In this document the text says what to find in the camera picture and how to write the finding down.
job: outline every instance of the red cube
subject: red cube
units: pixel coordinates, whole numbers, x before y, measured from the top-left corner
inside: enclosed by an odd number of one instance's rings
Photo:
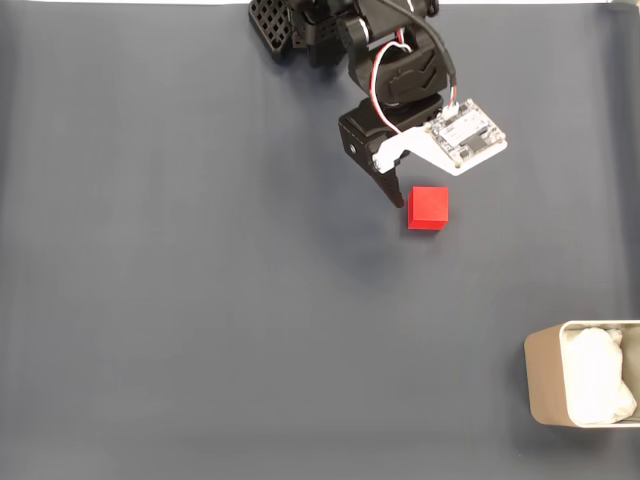
[[[449,222],[447,187],[413,187],[409,194],[409,229],[442,230]]]

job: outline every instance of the wire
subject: wire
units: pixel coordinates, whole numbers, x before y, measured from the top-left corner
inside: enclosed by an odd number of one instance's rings
[[[369,95],[371,96],[371,103],[373,104],[373,108],[376,113],[380,117],[380,120],[393,130],[396,133],[400,133],[400,129],[396,127],[393,123],[389,121],[389,119],[385,116],[382,108],[380,107],[380,103],[378,102],[378,95],[376,94],[376,80],[378,78],[378,69],[380,68],[380,62],[382,62],[382,57],[391,47],[400,48],[406,52],[411,53],[411,47],[406,43],[398,43],[395,40],[392,40],[389,43],[386,43],[376,54],[376,58],[373,61],[373,69],[371,70],[371,84],[369,86]]]
[[[458,96],[458,87],[454,85],[451,87],[451,96],[449,97],[449,104],[447,108],[451,108],[454,103],[456,103],[456,97]]]
[[[456,86],[458,83],[457,77],[456,77],[456,67],[453,64],[453,60],[451,60],[451,55],[449,54],[447,47],[445,47],[444,42],[442,41],[442,38],[440,38],[440,34],[431,25],[429,25],[422,18],[420,18],[418,15],[410,12],[406,8],[402,8],[400,5],[393,3],[393,0],[376,0],[376,1],[379,3],[382,3],[383,5],[386,5],[390,9],[395,10],[399,14],[409,18],[413,23],[415,23],[417,26],[419,26],[425,32],[427,32],[431,40],[433,40],[433,43],[436,46],[436,49],[442,55],[445,68],[447,69],[447,74],[449,75],[449,82],[451,83],[451,87]],[[435,0],[435,3],[433,3],[432,5],[431,3],[434,2],[434,0],[431,0],[429,5],[430,9],[431,7],[433,7],[436,10],[436,13],[437,13],[437,10],[439,10],[440,8],[439,3],[437,3],[437,1],[438,0]]]

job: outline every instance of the white circuit board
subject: white circuit board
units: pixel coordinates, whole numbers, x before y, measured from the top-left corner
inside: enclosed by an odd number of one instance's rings
[[[380,145],[373,161],[380,173],[413,152],[451,175],[460,175],[507,148],[507,136],[473,102],[446,107],[433,121],[405,130]]]
[[[479,155],[486,160],[507,146],[507,136],[471,99],[445,109],[425,128],[455,168],[462,168],[467,162],[477,165]]]

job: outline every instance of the white cable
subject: white cable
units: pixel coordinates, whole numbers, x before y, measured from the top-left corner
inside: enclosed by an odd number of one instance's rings
[[[394,132],[400,133],[400,130],[398,129],[398,127],[396,127],[393,123],[391,123],[389,119],[385,116],[385,114],[382,112],[382,108],[380,108],[380,104],[378,103],[378,96],[376,95],[376,80],[378,78],[378,69],[380,68],[380,62],[382,61],[382,57],[384,56],[386,51],[389,50],[391,47],[400,48],[406,52],[411,53],[411,47],[405,43],[398,43],[396,41],[391,41],[385,44],[380,49],[380,51],[376,55],[375,60],[373,61],[373,69],[371,70],[371,85],[369,87],[369,94],[371,95],[371,103],[373,104],[373,108],[375,109],[376,113],[380,117],[380,120],[382,120],[382,122]]]

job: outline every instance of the black bracket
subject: black bracket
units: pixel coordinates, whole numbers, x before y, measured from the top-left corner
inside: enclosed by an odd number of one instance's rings
[[[442,105],[442,97],[433,95],[402,111],[390,112],[388,118],[400,130],[406,130],[435,118],[442,110]],[[373,155],[380,148],[380,144],[391,137],[393,132],[378,118],[371,101],[365,99],[357,108],[342,115],[338,120],[338,126],[345,153],[375,180],[397,208],[402,208],[404,199],[400,192],[396,169],[380,173],[373,162]]]

